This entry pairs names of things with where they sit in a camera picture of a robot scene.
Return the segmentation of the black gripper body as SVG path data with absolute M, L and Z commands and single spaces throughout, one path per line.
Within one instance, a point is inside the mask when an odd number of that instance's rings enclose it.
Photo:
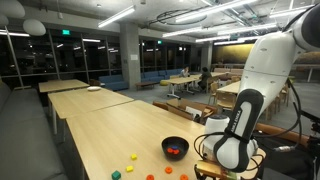
M 206 180 L 209 176 L 206 174 L 201 174 L 197 168 L 197 165 L 194 165 L 194 172 L 196 175 L 197 180 Z

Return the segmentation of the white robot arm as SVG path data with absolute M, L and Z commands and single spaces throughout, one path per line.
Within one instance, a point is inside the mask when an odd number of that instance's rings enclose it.
M 280 32 L 260 37 L 246 61 L 231 116 L 212 115 L 205 124 L 205 159 L 244 172 L 258 143 L 252 133 L 262 112 L 284 86 L 295 60 L 320 48 L 320 4 L 294 17 Z

